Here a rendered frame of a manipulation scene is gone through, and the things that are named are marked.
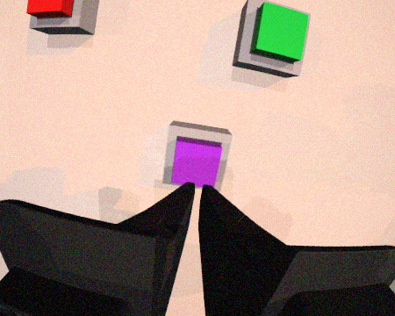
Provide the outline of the red button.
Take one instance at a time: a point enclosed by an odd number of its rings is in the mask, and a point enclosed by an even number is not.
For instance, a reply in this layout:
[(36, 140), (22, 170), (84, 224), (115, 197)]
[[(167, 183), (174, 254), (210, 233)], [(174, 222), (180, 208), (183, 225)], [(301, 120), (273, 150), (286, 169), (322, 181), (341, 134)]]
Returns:
[(28, 0), (30, 29), (46, 34), (95, 35), (99, 0)]

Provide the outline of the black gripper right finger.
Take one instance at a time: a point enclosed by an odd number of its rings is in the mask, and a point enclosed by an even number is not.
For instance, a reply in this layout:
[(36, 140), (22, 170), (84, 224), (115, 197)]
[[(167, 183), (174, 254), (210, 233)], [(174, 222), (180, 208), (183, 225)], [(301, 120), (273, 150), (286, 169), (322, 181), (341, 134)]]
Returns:
[(395, 247), (286, 246), (211, 185), (198, 215), (205, 316), (278, 316), (300, 291), (395, 280)]

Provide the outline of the purple button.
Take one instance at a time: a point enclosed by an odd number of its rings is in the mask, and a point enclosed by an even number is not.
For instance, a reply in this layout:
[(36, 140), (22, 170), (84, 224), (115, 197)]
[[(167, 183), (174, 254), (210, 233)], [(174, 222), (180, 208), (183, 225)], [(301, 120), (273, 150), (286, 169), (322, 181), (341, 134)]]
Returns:
[(173, 122), (169, 126), (162, 183), (183, 186), (211, 185), (221, 192), (232, 134), (225, 127)]

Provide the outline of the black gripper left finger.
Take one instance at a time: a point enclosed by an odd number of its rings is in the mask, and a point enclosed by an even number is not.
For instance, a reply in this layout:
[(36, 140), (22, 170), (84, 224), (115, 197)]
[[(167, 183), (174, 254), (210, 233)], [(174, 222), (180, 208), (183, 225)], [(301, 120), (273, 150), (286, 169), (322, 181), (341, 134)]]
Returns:
[(131, 316), (166, 316), (190, 227), (195, 183), (111, 224), (21, 200), (0, 200), (8, 270), (124, 299)]

